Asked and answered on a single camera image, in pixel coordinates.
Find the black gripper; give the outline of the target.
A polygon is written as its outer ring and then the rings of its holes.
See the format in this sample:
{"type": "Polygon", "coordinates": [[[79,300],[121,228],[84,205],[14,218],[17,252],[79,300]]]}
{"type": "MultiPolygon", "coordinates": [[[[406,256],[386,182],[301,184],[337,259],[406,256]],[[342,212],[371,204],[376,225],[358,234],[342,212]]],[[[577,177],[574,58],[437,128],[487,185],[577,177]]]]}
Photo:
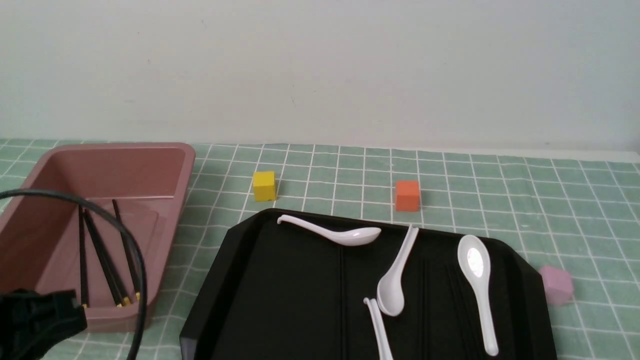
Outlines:
{"type": "Polygon", "coordinates": [[[17,289],[0,297],[0,358],[41,360],[60,342],[87,329],[76,291],[40,294],[17,289]]]}

